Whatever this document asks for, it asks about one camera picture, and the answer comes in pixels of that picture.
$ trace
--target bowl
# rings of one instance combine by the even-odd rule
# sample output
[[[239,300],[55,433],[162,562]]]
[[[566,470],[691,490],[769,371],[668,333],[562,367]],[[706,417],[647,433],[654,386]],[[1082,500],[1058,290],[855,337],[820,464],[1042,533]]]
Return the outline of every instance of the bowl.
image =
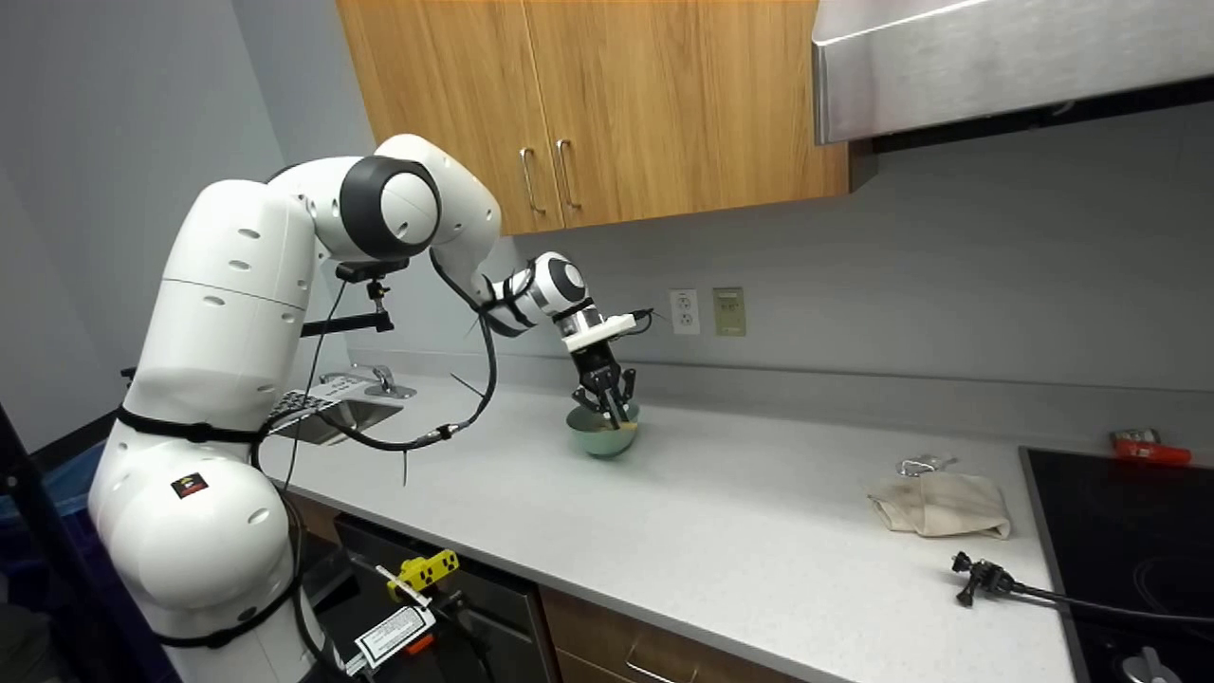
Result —
[[[566,415],[572,448],[594,457],[594,458],[616,458],[621,457],[637,433],[642,433],[642,412],[633,405],[628,421],[613,427],[605,415],[594,415],[585,405]]]

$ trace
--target stove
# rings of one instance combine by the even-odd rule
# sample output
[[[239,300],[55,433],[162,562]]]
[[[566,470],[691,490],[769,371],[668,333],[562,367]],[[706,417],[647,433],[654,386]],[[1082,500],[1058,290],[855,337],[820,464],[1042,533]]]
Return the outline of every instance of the stove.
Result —
[[[1025,452],[1054,589],[1135,610],[1214,615],[1214,470]],[[1214,627],[1070,610],[1088,683],[1214,683]]]

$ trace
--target stainless steel range hood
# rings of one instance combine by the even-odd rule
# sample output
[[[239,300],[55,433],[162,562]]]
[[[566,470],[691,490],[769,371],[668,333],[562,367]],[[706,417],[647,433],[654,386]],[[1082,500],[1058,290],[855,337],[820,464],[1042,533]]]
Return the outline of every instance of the stainless steel range hood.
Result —
[[[1214,75],[1214,0],[820,0],[820,142]]]

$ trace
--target countertop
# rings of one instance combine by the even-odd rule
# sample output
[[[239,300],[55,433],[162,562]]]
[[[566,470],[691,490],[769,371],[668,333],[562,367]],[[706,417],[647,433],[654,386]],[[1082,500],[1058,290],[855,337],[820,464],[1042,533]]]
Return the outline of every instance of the countertop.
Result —
[[[408,441],[476,405],[446,378],[411,386],[374,436]],[[1070,680],[1054,610],[951,599],[958,552],[1053,584],[1018,446],[647,405],[621,458],[587,458],[566,412],[566,394],[501,386],[478,427],[408,467],[355,441],[299,446],[293,490],[798,680]],[[265,441],[272,480],[289,452]],[[999,484],[1015,537],[888,533],[868,490],[921,452]]]

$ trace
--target yellow tool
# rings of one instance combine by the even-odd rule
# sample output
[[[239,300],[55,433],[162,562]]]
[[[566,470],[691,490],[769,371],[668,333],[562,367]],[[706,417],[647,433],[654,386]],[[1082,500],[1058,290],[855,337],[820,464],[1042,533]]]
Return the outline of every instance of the yellow tool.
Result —
[[[396,577],[401,584],[411,584],[415,594],[430,594],[430,589],[446,584],[456,570],[458,570],[458,556],[446,548],[430,558],[408,558]]]

